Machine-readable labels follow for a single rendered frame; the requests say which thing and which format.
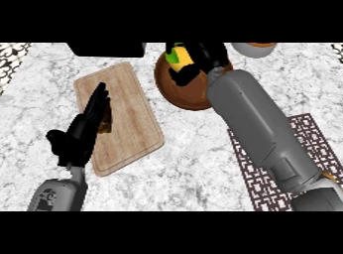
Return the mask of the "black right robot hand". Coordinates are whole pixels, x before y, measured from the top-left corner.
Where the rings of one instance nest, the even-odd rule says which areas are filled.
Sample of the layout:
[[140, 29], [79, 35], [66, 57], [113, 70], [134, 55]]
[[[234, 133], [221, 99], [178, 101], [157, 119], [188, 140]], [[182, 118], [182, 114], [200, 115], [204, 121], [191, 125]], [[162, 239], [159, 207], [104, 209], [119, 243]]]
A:
[[188, 64], [179, 72], [172, 71], [173, 76], [188, 77], [193, 71], [209, 73], [215, 68], [225, 68], [230, 64], [228, 50], [224, 43], [168, 43], [166, 55], [172, 53], [172, 48], [182, 46], [187, 48], [193, 64]]

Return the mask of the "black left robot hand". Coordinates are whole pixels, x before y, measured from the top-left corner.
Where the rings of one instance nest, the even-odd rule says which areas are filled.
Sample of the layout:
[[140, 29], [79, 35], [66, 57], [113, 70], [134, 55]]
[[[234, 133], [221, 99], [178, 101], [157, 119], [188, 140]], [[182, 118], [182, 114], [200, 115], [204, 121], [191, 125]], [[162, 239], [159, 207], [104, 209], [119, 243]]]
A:
[[52, 152], [60, 157], [58, 165], [61, 167], [83, 167], [89, 161], [109, 102], [106, 83], [101, 82], [91, 95], [86, 110], [76, 116], [69, 131], [54, 129], [47, 134]]

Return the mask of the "yellow lemon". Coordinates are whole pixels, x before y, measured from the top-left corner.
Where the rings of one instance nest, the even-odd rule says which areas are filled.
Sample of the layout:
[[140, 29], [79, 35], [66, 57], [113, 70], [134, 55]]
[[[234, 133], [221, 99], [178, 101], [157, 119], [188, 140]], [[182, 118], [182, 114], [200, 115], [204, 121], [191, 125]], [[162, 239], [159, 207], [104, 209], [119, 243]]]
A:
[[172, 48], [172, 53], [166, 55], [166, 61], [176, 72], [179, 72], [188, 64], [194, 63], [187, 48], [182, 46]]

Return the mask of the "brown wooden bowl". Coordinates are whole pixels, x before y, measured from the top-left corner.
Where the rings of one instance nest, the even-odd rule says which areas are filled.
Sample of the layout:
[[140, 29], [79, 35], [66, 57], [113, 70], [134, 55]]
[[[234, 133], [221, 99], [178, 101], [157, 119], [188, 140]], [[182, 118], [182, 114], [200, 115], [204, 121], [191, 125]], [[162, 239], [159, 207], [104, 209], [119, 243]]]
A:
[[154, 78], [159, 90], [168, 101], [188, 110], [204, 110], [212, 107], [207, 99], [207, 74], [193, 71], [187, 78], [172, 75], [173, 68], [166, 60], [166, 54], [162, 54], [156, 69]]

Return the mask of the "brown patterned placemat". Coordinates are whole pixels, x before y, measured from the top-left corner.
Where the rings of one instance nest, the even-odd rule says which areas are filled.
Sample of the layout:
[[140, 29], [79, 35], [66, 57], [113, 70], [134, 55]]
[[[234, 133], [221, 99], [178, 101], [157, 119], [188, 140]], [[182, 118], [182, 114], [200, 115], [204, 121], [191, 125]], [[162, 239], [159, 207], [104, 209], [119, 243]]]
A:
[[[328, 144], [315, 119], [309, 113], [289, 117], [295, 136], [306, 149], [323, 175], [343, 189], [343, 166]], [[238, 164], [247, 185], [255, 211], [292, 211], [290, 201], [296, 194], [283, 192], [264, 168], [258, 168], [237, 140], [235, 133], [228, 130]]]

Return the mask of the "small brown food item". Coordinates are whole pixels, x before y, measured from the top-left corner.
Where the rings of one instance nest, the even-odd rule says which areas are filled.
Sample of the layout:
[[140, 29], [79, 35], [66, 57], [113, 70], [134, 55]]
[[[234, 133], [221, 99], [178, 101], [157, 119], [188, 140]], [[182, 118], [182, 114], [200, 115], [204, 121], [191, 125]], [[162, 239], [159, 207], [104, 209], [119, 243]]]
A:
[[98, 125], [98, 133], [110, 133], [111, 132], [111, 107], [106, 106], [104, 114], [103, 114], [103, 119]]

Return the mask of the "grey pot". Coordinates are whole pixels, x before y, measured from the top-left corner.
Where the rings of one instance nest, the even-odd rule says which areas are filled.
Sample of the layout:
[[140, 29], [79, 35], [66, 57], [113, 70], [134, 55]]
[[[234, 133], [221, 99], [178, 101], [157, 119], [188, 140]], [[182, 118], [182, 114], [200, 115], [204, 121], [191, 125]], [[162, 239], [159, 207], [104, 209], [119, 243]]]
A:
[[233, 46], [246, 57], [259, 59], [272, 53], [277, 43], [233, 43]]

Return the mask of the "pale wooden cutting board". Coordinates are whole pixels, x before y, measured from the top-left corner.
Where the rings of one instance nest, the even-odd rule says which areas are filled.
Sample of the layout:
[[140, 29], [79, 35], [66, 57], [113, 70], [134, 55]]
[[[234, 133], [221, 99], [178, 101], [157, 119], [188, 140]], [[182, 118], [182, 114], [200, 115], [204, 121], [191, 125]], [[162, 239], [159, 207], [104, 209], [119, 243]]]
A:
[[91, 162], [95, 174], [106, 177], [163, 146], [165, 136], [129, 62], [76, 80], [80, 111], [101, 82], [111, 98], [113, 123], [111, 132], [97, 136]]

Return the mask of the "black appliance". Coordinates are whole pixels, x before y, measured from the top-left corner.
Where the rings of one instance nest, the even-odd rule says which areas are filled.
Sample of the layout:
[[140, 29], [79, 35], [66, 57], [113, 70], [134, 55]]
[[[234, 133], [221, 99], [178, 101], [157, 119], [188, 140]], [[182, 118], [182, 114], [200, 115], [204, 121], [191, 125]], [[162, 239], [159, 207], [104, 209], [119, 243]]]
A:
[[69, 43], [79, 57], [101, 58], [142, 58], [145, 55], [145, 43]]

